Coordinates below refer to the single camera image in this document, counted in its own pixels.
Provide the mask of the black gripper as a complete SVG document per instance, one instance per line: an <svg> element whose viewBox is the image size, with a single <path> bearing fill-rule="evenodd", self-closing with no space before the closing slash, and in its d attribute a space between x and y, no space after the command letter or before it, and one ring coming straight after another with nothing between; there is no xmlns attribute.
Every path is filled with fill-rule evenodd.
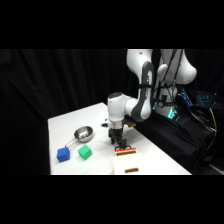
<svg viewBox="0 0 224 224"><path fill-rule="evenodd" d="M122 149L126 149L129 147L127 140L123 137L123 128L123 120L111 121L109 123L109 137L111 139L111 143L115 143L115 150L120 149L120 144L122 144Z"/></svg>

